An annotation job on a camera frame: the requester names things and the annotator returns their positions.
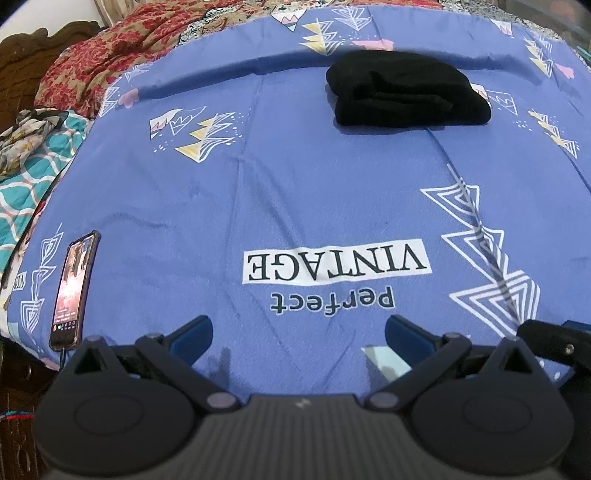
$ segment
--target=black cloth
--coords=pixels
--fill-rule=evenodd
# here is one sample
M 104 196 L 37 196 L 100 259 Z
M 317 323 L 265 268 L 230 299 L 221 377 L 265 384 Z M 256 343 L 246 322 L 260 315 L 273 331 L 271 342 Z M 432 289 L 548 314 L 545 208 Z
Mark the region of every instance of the black cloth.
M 483 125 L 488 102 L 470 80 L 440 60 L 402 51 L 356 50 L 326 72 L 339 125 Z

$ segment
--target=mattress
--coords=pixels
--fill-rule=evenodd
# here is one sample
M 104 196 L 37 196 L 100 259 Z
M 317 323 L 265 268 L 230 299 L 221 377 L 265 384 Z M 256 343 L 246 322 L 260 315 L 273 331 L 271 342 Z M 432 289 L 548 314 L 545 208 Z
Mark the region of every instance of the mattress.
M 492 119 L 339 127 L 326 70 L 359 48 L 454 65 Z M 95 229 L 84 335 L 125 344 L 208 315 L 194 368 L 241 398 L 380 388 L 412 368 L 385 344 L 394 313 L 485 345 L 528 318 L 588 323 L 590 78 L 523 26 L 408 7 L 189 42 L 108 89 L 32 235 L 9 329 L 57 359 L 59 271 Z

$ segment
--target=black circular disc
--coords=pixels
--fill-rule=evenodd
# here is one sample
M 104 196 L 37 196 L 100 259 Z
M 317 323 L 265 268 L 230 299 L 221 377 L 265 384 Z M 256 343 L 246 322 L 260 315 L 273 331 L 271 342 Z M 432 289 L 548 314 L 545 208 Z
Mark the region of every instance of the black circular disc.
M 572 416 L 558 392 L 514 380 L 491 384 L 499 388 L 455 380 L 425 392 L 411 413 L 424 447 L 448 465 L 483 475 L 525 475 L 552 465 L 568 447 Z
M 75 391 L 44 398 L 33 429 L 52 466 L 81 476 L 129 475 L 185 444 L 194 412 L 184 395 L 149 380 L 104 380 L 84 378 Z

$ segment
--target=pink flower print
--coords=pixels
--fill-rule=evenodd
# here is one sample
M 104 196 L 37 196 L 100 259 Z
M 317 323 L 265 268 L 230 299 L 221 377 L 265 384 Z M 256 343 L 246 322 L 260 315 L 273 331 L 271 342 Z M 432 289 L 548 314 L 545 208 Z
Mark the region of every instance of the pink flower print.
M 558 63 L 555 64 L 556 68 L 558 68 L 564 76 L 568 79 L 574 79 L 574 70 L 571 67 L 565 67 L 564 65 L 559 65 Z
M 394 42 L 392 40 L 355 40 L 353 42 L 354 45 L 358 47 L 363 47 L 366 50 L 388 50 L 392 51 L 394 49 Z
M 134 103 L 139 100 L 139 92 L 137 88 L 124 93 L 117 101 L 118 105 L 125 105 L 125 108 L 133 107 Z

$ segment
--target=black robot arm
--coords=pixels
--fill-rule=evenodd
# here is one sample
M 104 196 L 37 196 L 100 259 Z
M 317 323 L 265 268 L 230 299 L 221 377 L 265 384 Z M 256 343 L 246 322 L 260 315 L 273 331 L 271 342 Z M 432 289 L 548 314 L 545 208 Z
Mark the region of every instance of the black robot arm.
M 419 339 L 401 356 L 420 361 L 365 402 L 244 405 L 191 368 L 212 336 L 202 316 L 132 346 L 86 339 L 35 416 L 46 479 L 591 480 L 588 333 L 528 320 L 494 348 L 393 316 L 388 345 Z M 536 356 L 573 376 L 558 389 Z

